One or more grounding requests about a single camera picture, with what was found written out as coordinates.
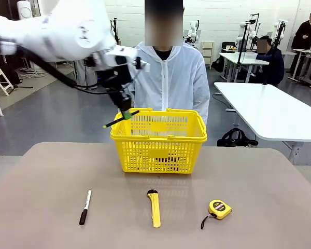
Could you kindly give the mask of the yellow plastic shopping basket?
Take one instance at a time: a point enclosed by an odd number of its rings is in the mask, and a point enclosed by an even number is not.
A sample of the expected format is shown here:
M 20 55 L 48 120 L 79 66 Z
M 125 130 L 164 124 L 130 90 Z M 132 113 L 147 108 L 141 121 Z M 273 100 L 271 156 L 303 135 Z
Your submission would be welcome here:
M 194 110 L 132 108 L 129 120 L 111 126 L 122 169 L 126 173 L 191 174 L 203 143 L 206 126 Z M 178 171 L 162 171 L 154 158 L 180 157 Z

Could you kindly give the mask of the seated person in dark jacket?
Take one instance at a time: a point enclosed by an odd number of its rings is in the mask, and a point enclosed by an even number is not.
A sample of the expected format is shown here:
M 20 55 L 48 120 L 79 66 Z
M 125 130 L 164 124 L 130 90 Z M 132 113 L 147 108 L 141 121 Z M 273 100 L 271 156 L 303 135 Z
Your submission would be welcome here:
M 257 60 L 266 61 L 268 65 L 261 65 L 256 72 L 256 83 L 269 84 L 278 87 L 284 77 L 284 60 L 278 48 L 273 49 L 272 40 L 262 36 L 257 42 Z

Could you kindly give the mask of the yellow black utility knife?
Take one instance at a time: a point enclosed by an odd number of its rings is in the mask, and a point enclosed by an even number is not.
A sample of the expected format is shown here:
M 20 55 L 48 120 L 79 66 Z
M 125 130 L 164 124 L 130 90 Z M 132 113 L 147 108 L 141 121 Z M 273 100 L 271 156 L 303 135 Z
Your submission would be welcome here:
M 160 228 L 161 216 L 160 216 L 159 193 L 156 190 L 151 189 L 147 192 L 147 196 L 151 201 L 153 228 Z

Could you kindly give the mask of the standing person in black clothes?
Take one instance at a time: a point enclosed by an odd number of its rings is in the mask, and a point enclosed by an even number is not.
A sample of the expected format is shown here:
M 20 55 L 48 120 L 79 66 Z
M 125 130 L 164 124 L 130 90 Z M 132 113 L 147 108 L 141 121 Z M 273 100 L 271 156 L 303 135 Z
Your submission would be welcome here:
M 295 33 L 291 48 L 310 50 L 311 48 L 311 13 L 309 20 L 303 22 Z

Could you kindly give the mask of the white tower fan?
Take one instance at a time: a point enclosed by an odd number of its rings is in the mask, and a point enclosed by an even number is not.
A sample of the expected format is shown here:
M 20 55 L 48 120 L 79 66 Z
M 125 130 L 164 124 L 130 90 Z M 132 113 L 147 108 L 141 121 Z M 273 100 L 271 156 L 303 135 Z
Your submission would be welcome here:
M 17 9 L 19 14 L 19 19 L 29 19 L 33 17 L 31 3 L 29 1 L 17 1 Z

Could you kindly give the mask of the black bag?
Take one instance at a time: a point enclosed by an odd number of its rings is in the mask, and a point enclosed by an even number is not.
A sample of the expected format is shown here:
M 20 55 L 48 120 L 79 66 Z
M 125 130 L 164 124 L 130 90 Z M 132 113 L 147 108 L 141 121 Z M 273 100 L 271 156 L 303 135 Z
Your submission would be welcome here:
M 258 141 L 249 139 L 239 128 L 232 128 L 217 141 L 218 147 L 256 147 L 258 145 Z

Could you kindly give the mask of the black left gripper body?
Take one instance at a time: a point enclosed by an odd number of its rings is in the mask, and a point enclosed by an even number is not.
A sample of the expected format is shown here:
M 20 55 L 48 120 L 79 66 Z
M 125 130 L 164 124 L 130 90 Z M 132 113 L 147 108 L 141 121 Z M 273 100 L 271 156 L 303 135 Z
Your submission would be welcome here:
M 133 81 L 127 65 L 121 65 L 106 71 L 97 72 L 97 83 L 108 94 L 120 92 Z

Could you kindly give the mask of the black and white marker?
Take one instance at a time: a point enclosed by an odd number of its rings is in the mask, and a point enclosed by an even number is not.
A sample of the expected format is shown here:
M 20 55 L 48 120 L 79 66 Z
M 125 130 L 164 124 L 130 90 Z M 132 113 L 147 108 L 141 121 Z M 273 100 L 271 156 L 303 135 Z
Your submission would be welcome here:
M 80 220 L 79 220 L 79 225 L 80 226 L 83 226 L 85 224 L 86 217 L 87 217 L 87 212 L 88 212 L 89 204 L 90 204 L 90 200 L 91 200 L 91 194 L 92 194 L 92 190 L 89 189 L 88 192 L 87 192 L 85 206 L 83 208 L 83 211 L 81 213 L 81 217 L 80 217 Z

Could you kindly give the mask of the white background desk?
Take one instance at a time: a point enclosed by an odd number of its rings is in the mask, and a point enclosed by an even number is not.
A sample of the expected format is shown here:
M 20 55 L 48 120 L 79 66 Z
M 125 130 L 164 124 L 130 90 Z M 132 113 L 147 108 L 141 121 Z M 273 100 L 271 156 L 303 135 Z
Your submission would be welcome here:
M 257 60 L 257 53 L 254 52 L 220 52 L 219 55 L 224 59 L 221 77 L 226 82 L 236 82 L 238 73 L 244 70 L 247 73 L 244 82 L 249 83 L 250 76 L 255 77 L 257 67 L 269 65 L 267 61 Z

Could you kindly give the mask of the black pen with green tip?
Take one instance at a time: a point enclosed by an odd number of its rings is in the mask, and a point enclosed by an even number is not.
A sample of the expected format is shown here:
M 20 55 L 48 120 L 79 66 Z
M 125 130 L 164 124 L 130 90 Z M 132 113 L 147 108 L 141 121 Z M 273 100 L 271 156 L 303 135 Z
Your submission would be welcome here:
M 117 124 L 119 122 L 122 122 L 124 120 L 129 120 L 129 119 L 131 119 L 132 116 L 134 116 L 134 115 L 136 115 L 138 113 L 139 113 L 139 111 L 137 110 L 137 111 L 132 112 L 130 114 L 126 114 L 126 116 L 123 115 L 121 118 L 116 119 L 116 120 L 114 120 L 114 121 L 112 121 L 112 122 L 110 122 L 108 124 L 103 125 L 103 128 L 106 129 L 106 128 L 109 128 L 109 127 L 111 127 L 111 126 L 113 126 L 113 125 L 115 125 L 115 124 Z

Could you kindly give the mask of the person in white coverall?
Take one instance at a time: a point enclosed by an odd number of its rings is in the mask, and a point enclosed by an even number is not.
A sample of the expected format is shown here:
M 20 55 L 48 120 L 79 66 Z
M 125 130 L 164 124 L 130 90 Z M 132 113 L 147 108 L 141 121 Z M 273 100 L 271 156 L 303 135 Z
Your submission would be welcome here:
M 165 111 L 188 109 L 208 119 L 210 101 L 202 54 L 183 41 L 183 0 L 145 0 L 145 39 L 138 56 L 148 72 L 131 69 L 132 107 Z

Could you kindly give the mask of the white drawer cabinet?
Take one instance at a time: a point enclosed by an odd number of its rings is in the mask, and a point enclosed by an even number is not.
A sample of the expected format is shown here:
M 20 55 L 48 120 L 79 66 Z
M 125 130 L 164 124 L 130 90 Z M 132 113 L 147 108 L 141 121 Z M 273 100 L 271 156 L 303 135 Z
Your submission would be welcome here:
M 201 53 L 205 61 L 206 66 L 211 66 L 213 62 L 213 51 L 215 47 L 214 41 L 202 41 L 201 42 Z

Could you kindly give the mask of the black tripod pole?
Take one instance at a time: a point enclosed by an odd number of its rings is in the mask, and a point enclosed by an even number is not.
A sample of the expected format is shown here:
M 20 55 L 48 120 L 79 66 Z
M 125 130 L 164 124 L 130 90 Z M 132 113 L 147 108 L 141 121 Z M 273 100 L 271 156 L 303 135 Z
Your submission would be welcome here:
M 259 16 L 260 14 L 259 13 L 255 13 L 255 14 L 251 14 L 250 15 L 250 19 L 249 20 L 252 20 L 252 19 L 256 19 L 256 23 L 252 26 L 252 28 L 256 31 L 257 33 L 257 24 L 258 24 L 258 21 L 259 21 Z M 257 36 L 251 41 L 251 47 L 253 47 L 254 45 L 257 44 Z M 239 70 L 241 68 L 241 57 L 242 57 L 242 53 L 243 53 L 243 48 L 241 47 L 240 50 L 238 50 L 239 54 L 238 54 L 238 59 L 237 59 L 237 65 L 236 65 L 236 68 L 235 68 L 235 77 L 234 77 L 234 80 L 237 79 L 237 76 L 238 76 L 238 73 L 239 73 Z
M 273 85 L 277 87 L 284 77 L 284 60 L 282 51 L 278 49 L 280 43 L 279 38 L 275 41 L 269 36 L 265 37 L 267 40 L 267 53 L 262 58 L 269 63 L 263 68 L 264 80 L 263 84 Z

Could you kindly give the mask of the yellow tape measure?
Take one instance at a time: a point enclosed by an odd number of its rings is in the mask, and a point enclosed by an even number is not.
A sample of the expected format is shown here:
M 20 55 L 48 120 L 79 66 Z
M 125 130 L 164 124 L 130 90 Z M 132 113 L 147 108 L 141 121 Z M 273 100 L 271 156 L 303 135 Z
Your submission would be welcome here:
M 212 200 L 208 206 L 208 215 L 201 222 L 201 229 L 204 229 L 205 222 L 208 218 L 214 218 L 222 220 L 230 213 L 233 209 L 221 200 Z

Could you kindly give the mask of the large white table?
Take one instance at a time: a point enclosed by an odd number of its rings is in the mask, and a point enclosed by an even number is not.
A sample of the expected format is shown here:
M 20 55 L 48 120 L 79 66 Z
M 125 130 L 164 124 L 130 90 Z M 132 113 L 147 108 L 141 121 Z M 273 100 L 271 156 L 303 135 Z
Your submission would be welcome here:
M 215 82 L 215 87 L 254 134 L 283 142 L 297 165 L 305 143 L 311 143 L 311 107 L 272 85 Z

